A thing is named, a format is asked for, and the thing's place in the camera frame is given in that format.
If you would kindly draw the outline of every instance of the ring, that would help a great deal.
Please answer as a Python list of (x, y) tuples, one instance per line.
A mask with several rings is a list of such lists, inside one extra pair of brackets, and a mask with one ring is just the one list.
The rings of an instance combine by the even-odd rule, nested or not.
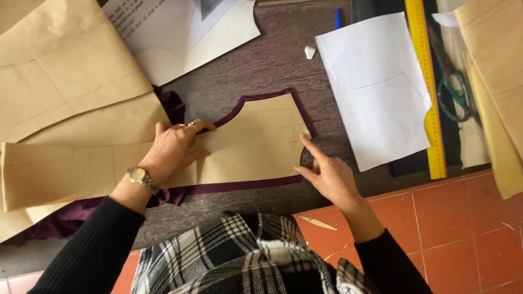
[(195, 126), (195, 122), (191, 122), (190, 124), (187, 125), (187, 127), (193, 127), (196, 131), (198, 131), (198, 128)]

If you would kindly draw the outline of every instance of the watch face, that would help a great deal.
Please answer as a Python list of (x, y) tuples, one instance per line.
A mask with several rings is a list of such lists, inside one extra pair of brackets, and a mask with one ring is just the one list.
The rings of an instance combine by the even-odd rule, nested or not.
[(145, 177), (145, 170), (143, 168), (137, 168), (130, 174), (131, 181), (139, 182)]

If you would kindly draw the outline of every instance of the purple fabric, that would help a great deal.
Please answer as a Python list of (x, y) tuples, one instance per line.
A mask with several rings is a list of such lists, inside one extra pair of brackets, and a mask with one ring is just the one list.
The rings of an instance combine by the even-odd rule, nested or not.
[[(217, 127), (220, 127), (231, 121), (240, 113), (240, 110), (242, 110), (245, 102), (247, 101), (269, 99), (289, 93), (292, 95), (292, 98), (294, 99), (294, 102), (296, 103), (298, 110), (300, 111), (303, 121), (305, 122), (305, 125), (307, 126), (307, 129), (309, 130), (311, 136), (317, 136), (309, 116), (305, 112), (303, 105), (301, 104), (295, 91), (292, 88), (287, 88), (285, 90), (271, 94), (242, 96), (240, 97), (238, 104), (233, 108), (233, 110), (214, 124)], [(180, 97), (176, 95), (176, 93), (163, 93), (159, 95), (159, 100), (162, 106), (164, 107), (165, 111), (167, 112), (167, 116), (169, 117), (169, 120), (172, 124), (175, 125), (177, 123), (184, 123), (185, 105), (181, 101)], [(151, 199), (147, 203), (147, 207), (158, 207), (164, 203), (172, 203), (180, 206), (180, 204), (184, 201), (187, 195), (276, 187), (289, 184), (296, 184), (299, 182), (301, 182), (301, 176), (298, 175), (276, 179), (221, 184), (204, 184), (164, 189), (160, 191), (158, 195), (151, 197)], [(95, 211), (95, 209), (98, 207), (98, 205), (104, 198), (105, 197), (83, 199), (70, 203), (62, 207), (61, 209), (53, 212), (49, 216), (45, 217), (35, 225), (2, 242), (1, 244), (21, 246), (24, 242), (26, 242), (29, 239), (68, 238), (72, 236), (80, 228), (80, 226), (85, 222), (87, 218), (90, 217), (90, 215)]]

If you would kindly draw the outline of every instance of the yellow ruler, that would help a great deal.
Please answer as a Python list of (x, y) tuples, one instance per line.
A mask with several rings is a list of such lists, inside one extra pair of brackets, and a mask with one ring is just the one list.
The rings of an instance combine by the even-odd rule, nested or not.
[(441, 124), (439, 122), (438, 98), (436, 96), (436, 83), (434, 82), (434, 70), (432, 57), (430, 56), (430, 44), (427, 33), (427, 21), (423, 0), (405, 0), (407, 9), (408, 26), (411, 30), (412, 43), (422, 67), (423, 77), (427, 84), (428, 92), (432, 100), (432, 107), (425, 117), (425, 131), (430, 142), (427, 148), (428, 166), (430, 178), (438, 179), (447, 177), (447, 166), (445, 164), (445, 151), (441, 137)]

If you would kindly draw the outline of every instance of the wristwatch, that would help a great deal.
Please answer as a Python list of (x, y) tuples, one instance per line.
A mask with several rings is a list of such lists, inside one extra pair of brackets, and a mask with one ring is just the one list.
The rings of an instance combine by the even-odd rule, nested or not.
[(131, 178), (131, 182), (133, 183), (141, 183), (144, 185), (153, 195), (158, 194), (160, 192), (160, 187), (158, 184), (153, 182), (151, 178), (149, 178), (149, 174), (146, 169), (141, 167), (130, 167), (127, 170), (127, 173), (129, 174), (129, 177)]

